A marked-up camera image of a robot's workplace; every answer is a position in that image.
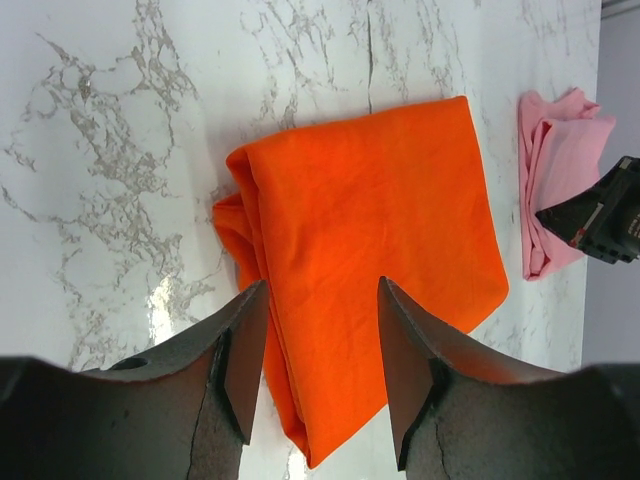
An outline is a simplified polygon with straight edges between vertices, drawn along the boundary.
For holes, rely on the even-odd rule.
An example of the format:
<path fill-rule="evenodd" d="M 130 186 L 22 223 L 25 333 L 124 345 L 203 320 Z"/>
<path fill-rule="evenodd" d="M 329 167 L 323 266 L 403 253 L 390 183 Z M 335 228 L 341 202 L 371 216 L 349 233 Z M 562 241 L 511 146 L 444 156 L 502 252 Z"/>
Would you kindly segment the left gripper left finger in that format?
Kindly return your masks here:
<path fill-rule="evenodd" d="M 112 367 L 1 361 L 5 479 L 235 479 L 250 442 L 268 288 Z"/>

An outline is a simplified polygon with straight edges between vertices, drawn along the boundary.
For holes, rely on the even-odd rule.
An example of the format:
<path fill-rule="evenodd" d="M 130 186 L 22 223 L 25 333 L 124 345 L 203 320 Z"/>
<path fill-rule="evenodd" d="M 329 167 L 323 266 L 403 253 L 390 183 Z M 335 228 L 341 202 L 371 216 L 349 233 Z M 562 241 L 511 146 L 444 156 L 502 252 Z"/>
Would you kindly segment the orange t shirt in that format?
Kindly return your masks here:
<path fill-rule="evenodd" d="M 266 380 L 313 468 L 386 405 L 381 277 L 465 333 L 508 295 L 469 102 L 290 129 L 226 165 L 213 224 L 239 287 L 269 286 Z"/>

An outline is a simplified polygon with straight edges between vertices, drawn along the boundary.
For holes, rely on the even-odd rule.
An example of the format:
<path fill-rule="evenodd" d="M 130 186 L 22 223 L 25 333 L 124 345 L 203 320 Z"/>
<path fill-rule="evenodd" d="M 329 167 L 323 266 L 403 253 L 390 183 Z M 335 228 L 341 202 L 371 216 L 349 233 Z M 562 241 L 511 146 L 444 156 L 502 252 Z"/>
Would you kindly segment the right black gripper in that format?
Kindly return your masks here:
<path fill-rule="evenodd" d="M 639 259 L 639 159 L 622 157 L 584 192 L 539 210 L 556 237 L 605 263 Z"/>

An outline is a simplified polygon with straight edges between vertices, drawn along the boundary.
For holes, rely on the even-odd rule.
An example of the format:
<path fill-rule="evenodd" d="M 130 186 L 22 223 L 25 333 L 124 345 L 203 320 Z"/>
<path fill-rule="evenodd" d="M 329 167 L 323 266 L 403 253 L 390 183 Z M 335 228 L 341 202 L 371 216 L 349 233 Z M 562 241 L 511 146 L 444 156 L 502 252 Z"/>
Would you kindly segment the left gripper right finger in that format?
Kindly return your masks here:
<path fill-rule="evenodd" d="M 639 368 L 570 373 L 494 350 L 388 278 L 378 325 L 396 463 L 410 479 L 635 479 Z"/>

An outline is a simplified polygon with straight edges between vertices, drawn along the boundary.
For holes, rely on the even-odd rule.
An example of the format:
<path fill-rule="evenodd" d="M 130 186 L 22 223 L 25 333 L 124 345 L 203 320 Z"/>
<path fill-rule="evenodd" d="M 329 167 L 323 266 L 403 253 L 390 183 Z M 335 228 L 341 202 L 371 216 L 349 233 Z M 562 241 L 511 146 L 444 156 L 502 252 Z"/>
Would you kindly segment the pink t shirt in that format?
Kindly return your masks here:
<path fill-rule="evenodd" d="M 573 88 L 549 102 L 532 90 L 518 104 L 519 205 L 522 270 L 527 281 L 555 273 L 584 257 L 544 228 L 536 213 L 593 186 L 615 127 L 610 115 Z"/>

